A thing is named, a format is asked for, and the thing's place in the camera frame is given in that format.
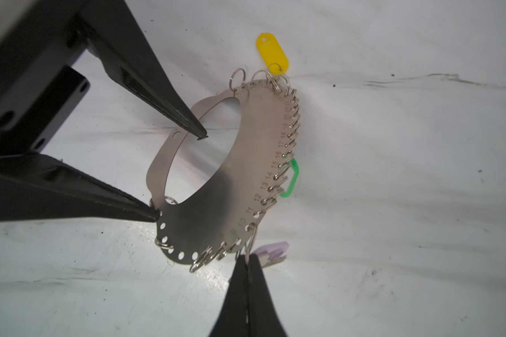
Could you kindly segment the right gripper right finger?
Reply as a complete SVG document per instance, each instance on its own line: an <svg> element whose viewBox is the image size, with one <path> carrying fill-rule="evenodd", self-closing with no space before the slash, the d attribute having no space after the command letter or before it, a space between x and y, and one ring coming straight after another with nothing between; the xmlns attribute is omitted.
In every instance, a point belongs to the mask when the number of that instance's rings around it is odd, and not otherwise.
<svg viewBox="0 0 506 337"><path fill-rule="evenodd" d="M257 255L249 255L247 264L248 336L287 337L277 313Z"/></svg>

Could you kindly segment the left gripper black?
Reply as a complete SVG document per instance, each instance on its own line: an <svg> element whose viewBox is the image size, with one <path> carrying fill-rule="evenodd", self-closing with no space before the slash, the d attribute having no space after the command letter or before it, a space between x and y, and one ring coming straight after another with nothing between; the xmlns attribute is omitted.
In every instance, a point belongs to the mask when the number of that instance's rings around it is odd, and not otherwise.
<svg viewBox="0 0 506 337"><path fill-rule="evenodd" d="M89 81L73 70L87 47L84 35L113 81L187 132L207 137L125 1L30 1L0 37L0 221L160 217L53 157L18 155L40 152L88 91Z"/></svg>

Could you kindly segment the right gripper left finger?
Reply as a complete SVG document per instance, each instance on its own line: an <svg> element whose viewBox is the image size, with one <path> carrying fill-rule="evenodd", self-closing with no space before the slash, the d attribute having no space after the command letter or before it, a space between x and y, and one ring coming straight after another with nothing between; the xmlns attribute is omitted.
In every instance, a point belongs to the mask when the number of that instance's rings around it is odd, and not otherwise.
<svg viewBox="0 0 506 337"><path fill-rule="evenodd" d="M240 256L235 264L226 297L210 337L238 337L248 334L247 266Z"/></svg>

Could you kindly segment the metal key organizer plate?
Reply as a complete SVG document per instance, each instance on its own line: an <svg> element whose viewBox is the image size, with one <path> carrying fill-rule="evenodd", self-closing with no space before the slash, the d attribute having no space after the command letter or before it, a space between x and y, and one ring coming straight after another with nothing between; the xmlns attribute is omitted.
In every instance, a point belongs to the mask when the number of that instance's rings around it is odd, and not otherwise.
<svg viewBox="0 0 506 337"><path fill-rule="evenodd" d="M250 81L197 102L192 112L202 118L229 99L240 103L240 127L229 154L205 185L181 203L167 200L170 168L187 135L182 128L173 130L146 176L152 205L160 213L155 243L191 272L246 246L288 186L295 156L300 105L285 76L260 70Z"/></svg>

